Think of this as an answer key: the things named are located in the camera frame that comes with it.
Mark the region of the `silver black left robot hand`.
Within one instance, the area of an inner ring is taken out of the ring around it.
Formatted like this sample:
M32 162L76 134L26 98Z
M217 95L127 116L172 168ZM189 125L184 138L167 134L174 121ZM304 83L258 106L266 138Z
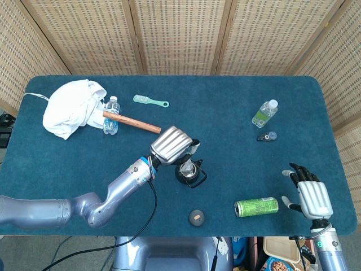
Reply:
M175 126L164 131L151 146L151 154L161 165L182 165L196 152L200 145Z

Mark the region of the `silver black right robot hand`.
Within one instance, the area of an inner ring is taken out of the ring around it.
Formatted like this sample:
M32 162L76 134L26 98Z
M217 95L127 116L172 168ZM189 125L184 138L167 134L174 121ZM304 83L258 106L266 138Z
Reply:
M281 199L288 209L302 213L309 220L329 219L333 215L333 208L327 188L318 177L306 167L290 163L293 170L283 170L295 185L300 204L295 204L286 196Z

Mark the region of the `black teapot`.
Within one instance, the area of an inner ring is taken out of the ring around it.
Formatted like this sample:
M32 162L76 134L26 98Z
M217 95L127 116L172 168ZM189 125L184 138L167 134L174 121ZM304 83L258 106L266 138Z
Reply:
M182 183L187 185L189 188L194 189L198 186L200 186L206 179L207 179L207 173L201 168L201 165L203 163L203 159L194 161L195 165L197 167L197 173L196 176L192 179L187 179L184 178L181 173L180 173L180 166L185 162L186 160L184 158L182 159L177 159L174 164L177 166L175 169L175 176L177 178L177 180Z

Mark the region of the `black teapot lid orange knob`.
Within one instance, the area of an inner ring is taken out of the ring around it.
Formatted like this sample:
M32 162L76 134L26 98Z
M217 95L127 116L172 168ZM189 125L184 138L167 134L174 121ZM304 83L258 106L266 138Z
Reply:
M199 227L204 224L205 215L204 215L203 211L201 211L199 209L194 209L189 214L188 220L191 225L193 225L195 227Z

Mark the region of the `wooden rolling stick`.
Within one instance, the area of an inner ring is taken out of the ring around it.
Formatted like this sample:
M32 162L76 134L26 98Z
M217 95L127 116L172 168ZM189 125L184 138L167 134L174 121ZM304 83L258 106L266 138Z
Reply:
M108 119L112 119L115 121L118 121L120 123L126 124L126 125L130 125L133 127L137 127L139 129L143 129L152 133L156 133L156 134L160 134L161 133L161 128L158 126L154 126L148 123L144 123L142 121L136 120L136 119L132 119L126 116L122 116L116 113L111 113L108 111L104 111L103 112L103 117L106 117Z

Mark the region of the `mint green brush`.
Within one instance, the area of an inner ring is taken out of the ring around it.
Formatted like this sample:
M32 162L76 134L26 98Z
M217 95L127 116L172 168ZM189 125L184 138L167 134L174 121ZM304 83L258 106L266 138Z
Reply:
M143 96L139 94L134 95L133 101L141 104L153 104L164 108L167 108L170 105L168 101L154 100L147 96Z

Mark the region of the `beige takeaway box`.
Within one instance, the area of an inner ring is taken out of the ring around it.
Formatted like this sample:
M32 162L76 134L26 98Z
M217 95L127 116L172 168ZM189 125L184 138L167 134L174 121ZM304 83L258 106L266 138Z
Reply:
M289 237L264 237L263 250L267 255L289 263L296 264L301 260L295 241Z

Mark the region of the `green drink can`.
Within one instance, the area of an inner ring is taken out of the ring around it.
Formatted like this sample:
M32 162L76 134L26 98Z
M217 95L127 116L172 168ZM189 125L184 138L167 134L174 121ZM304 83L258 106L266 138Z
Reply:
M240 200L234 203L234 210L237 217L268 215L277 213L279 204L273 197Z

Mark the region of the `clear bottle blue label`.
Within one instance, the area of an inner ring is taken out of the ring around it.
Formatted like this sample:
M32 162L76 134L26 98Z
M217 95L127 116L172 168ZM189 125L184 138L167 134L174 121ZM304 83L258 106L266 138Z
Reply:
M104 109L107 112L118 115L120 112L120 105L118 103L117 97L111 96ZM103 123L103 132L104 134L115 135L118 132L118 122L106 117Z

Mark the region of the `blue carpet table cover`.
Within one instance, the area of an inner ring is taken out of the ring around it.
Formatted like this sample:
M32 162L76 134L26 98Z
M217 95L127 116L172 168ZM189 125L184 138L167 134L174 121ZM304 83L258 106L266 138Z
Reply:
M71 199L108 185L143 155L155 133L120 125L106 135L91 126L67 140L42 125L46 97L76 76L38 76L30 80L0 166L0 195L20 199ZM167 129L176 126L200 141L194 159L203 159L208 177L195 189L180 183L175 168L160 167L154 188L142 186L116 210L109 223L89 227L74 216L63 227L41 229L51 235L269 236L308 235L311 222L285 205L271 215L237 217L238 200L298 192L282 171L290 163L306 167L325 183L332 202L331 223L340 235L357 227L355 208L329 122L322 90L309 76L91 76L118 98L121 113ZM133 101L134 95L168 101L164 108ZM263 128L252 123L264 102L278 101L277 113ZM274 141L257 141L266 132ZM205 215L190 224L192 210Z

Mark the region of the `blue cookie box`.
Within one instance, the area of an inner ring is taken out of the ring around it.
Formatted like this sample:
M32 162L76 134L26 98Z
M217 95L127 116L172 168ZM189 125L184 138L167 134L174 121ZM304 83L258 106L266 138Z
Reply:
M284 260L269 257L264 263L261 271L294 271L292 267Z

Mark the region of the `blue plastic package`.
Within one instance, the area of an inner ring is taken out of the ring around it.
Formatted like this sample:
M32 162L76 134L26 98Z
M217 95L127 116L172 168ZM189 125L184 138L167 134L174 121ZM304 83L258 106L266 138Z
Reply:
M234 257L234 266L240 266L245 260L248 249L248 237L233 237L232 249Z

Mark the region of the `clear bottle green label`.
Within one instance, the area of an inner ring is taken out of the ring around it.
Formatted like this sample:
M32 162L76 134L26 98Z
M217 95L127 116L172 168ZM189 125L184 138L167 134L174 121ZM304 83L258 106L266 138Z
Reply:
M263 128L267 122L277 113L277 111L277 100L271 99L266 101L263 105L260 106L257 113L253 116L252 123L258 128Z

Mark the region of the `white crumpled cloth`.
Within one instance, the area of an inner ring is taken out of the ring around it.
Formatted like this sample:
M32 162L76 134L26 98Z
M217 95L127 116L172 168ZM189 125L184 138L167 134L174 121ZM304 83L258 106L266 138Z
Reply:
M88 79L64 84L48 99L42 121L44 128L64 140L81 126L101 129L106 95L99 83Z

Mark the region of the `woven bamboo folding screen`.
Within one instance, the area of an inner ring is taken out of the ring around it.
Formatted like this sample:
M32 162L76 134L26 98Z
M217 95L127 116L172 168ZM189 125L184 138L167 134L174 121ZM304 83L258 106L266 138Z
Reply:
M48 74L310 75L361 190L361 0L0 0L0 110Z

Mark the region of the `grey-blue robot torso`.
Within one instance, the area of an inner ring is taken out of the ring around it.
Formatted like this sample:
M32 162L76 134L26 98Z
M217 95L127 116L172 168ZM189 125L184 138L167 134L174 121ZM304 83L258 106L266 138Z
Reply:
M118 237L111 271L232 271L230 237Z

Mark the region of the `black floor equipment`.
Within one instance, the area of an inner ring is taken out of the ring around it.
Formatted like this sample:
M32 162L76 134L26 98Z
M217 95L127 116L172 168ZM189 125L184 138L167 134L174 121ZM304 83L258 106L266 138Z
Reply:
M0 148L7 148L15 120L9 113L0 115Z

